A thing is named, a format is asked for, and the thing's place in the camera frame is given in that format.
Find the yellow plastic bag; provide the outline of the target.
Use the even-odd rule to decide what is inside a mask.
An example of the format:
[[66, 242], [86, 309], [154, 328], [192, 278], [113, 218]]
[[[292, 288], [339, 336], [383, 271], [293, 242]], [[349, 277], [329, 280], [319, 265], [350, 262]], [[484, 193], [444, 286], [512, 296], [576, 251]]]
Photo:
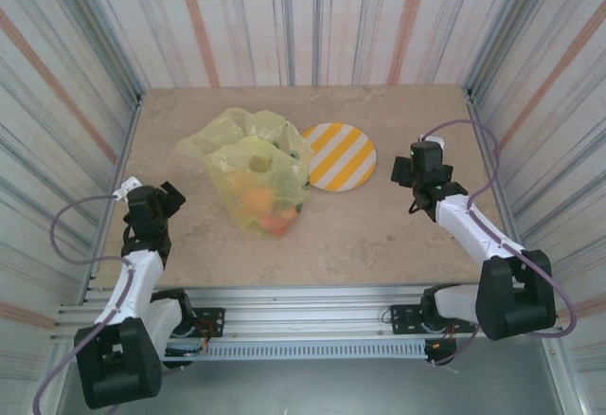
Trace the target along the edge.
[[[176, 151], [204, 164], [232, 222], [242, 230], [271, 235], [261, 226], [264, 216], [292, 217], [295, 222], [308, 199], [312, 147], [290, 121], [274, 112], [229, 108], [203, 130], [179, 141]], [[253, 155], [272, 157], [271, 169], [251, 171]], [[251, 215], [242, 201], [245, 192], [259, 187], [275, 194], [272, 212], [263, 216]]]

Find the large orange with stem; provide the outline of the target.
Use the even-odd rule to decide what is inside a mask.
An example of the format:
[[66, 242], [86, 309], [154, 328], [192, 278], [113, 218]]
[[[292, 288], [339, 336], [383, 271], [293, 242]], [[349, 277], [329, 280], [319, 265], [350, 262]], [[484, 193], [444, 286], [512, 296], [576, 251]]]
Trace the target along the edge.
[[251, 215], [270, 214], [275, 203], [275, 194], [271, 188], [259, 187], [250, 189], [242, 197], [243, 206]]

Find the red fruit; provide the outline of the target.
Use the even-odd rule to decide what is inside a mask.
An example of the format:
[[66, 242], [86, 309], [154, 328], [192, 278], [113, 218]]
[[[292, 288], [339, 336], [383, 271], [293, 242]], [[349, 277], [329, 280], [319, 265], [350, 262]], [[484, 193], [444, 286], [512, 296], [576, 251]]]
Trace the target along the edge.
[[267, 215], [261, 219], [262, 228], [269, 234], [273, 236], [281, 237], [285, 235], [292, 223], [294, 222], [294, 218], [284, 218], [279, 215]]

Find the yellow white striped plate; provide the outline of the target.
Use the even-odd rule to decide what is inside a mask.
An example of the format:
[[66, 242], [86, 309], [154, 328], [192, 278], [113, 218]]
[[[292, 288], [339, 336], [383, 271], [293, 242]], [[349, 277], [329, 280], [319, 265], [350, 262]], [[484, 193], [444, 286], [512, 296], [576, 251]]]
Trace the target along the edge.
[[326, 122], [303, 133], [313, 150], [311, 184], [341, 192], [365, 183], [375, 170], [377, 151], [362, 130], [343, 122]]

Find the black mounting plate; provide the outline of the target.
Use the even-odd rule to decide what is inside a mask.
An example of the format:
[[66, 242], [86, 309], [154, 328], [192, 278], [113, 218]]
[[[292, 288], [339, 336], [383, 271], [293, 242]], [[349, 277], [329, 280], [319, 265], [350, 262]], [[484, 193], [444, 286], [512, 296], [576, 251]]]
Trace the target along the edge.
[[213, 339], [223, 336], [224, 308], [194, 308], [171, 333], [172, 338]]
[[468, 321], [440, 316], [420, 304], [392, 305], [389, 313], [393, 334], [470, 334], [474, 330]]

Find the grey metal panel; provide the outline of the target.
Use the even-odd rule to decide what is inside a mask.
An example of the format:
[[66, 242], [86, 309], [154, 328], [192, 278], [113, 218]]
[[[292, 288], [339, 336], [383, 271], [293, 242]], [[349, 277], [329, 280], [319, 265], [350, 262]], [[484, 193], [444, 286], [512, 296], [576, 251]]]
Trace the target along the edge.
[[69, 379], [52, 415], [576, 415], [544, 367], [496, 379], [417, 360], [201, 364], [166, 377], [157, 397], [92, 410]]

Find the aluminium side rail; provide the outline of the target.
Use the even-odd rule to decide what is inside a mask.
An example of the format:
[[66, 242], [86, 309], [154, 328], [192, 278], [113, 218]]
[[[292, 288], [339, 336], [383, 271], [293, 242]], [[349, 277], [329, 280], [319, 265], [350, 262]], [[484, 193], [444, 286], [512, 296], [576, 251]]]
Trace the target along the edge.
[[[473, 121], [480, 122], [481, 119], [479, 116], [479, 108], [476, 104], [474, 92], [472, 91], [472, 89], [469, 88], [462, 88], [462, 92], [465, 100], [465, 105], [469, 114], [469, 118]], [[484, 193], [479, 194], [475, 202], [479, 206], [480, 197], [483, 198], [486, 196], [485, 194], [488, 194], [490, 192], [490, 195], [496, 205], [496, 211], [498, 211], [498, 228], [505, 234], [507, 234], [507, 236], [513, 241], [515, 241], [516, 243], [520, 243], [521, 238], [517, 230], [517, 225], [514, 224], [511, 208], [508, 205], [508, 201], [504, 194], [498, 175], [496, 178], [490, 181], [491, 178], [495, 175], [496, 169], [496, 156], [494, 156], [493, 154], [495, 150], [493, 139], [490, 137], [489, 132], [484, 130], [483, 128], [478, 127], [477, 125], [472, 125], [472, 127], [489, 182], [489, 188]]]
[[[110, 183], [111, 190], [115, 190], [118, 188], [123, 179], [124, 171], [126, 168], [128, 156], [130, 154], [130, 150], [134, 140], [134, 134], [136, 131], [136, 127], [138, 124], [138, 120], [141, 114], [141, 110], [144, 104], [145, 93], [141, 93], [137, 96], [137, 100], [133, 109], [133, 113], [128, 121], [128, 126], [122, 140], [121, 150], [118, 154], [118, 158], [115, 163], [113, 177]], [[113, 218], [115, 206], [111, 203], [108, 203], [103, 210], [103, 215], [100, 220], [100, 224], [98, 226], [97, 235], [94, 240], [94, 246], [92, 248], [92, 256], [99, 257], [102, 255], [103, 248], [105, 245], [105, 240], [107, 238], [108, 231], [110, 229], [111, 221]], [[78, 305], [82, 305], [86, 300], [86, 294], [88, 289], [91, 287], [91, 282], [96, 276], [98, 271], [98, 262], [90, 263], [86, 266], [87, 273], [85, 275], [85, 279], [82, 283], [82, 287], [80, 290], [80, 295], [77, 301]]]

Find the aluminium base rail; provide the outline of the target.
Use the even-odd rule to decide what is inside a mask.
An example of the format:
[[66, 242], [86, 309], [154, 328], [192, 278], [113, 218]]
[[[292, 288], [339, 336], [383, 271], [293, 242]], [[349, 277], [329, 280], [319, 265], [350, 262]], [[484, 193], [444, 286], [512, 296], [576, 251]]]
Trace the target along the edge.
[[441, 333], [427, 324], [403, 326], [401, 316], [391, 315], [394, 305], [419, 316], [425, 292], [421, 285], [325, 287], [223, 287], [187, 289], [188, 302], [170, 293], [144, 305], [125, 301], [111, 316], [117, 323], [141, 316], [151, 336], [182, 326], [185, 333], [199, 330], [187, 324], [188, 308], [199, 313], [221, 311], [220, 323], [210, 337], [230, 340], [337, 340], [368, 339], [403, 334], [430, 337]]

